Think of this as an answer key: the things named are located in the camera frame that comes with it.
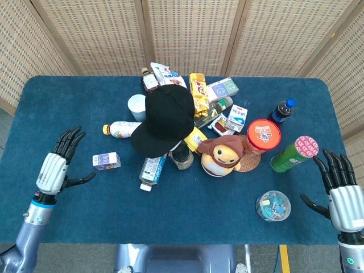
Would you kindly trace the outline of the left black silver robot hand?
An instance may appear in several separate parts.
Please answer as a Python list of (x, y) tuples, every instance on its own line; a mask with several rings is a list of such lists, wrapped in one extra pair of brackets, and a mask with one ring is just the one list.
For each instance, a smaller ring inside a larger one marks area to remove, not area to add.
[(79, 126), (66, 130), (59, 136), (52, 152), (45, 157), (36, 181), (41, 193), (55, 196), (64, 188), (88, 183), (96, 176), (94, 172), (79, 179), (69, 179), (67, 176), (76, 148), (85, 134)]

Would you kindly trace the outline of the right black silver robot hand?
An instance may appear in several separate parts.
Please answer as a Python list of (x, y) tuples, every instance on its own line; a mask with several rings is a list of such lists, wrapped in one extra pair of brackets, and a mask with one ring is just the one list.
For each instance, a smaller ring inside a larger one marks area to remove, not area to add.
[(313, 160), (319, 168), (329, 205), (317, 205), (306, 195), (300, 197), (307, 207), (329, 219), (341, 232), (355, 233), (363, 230), (363, 190), (357, 184), (354, 168), (344, 154), (337, 155), (324, 149), (327, 160), (324, 163), (318, 156)]

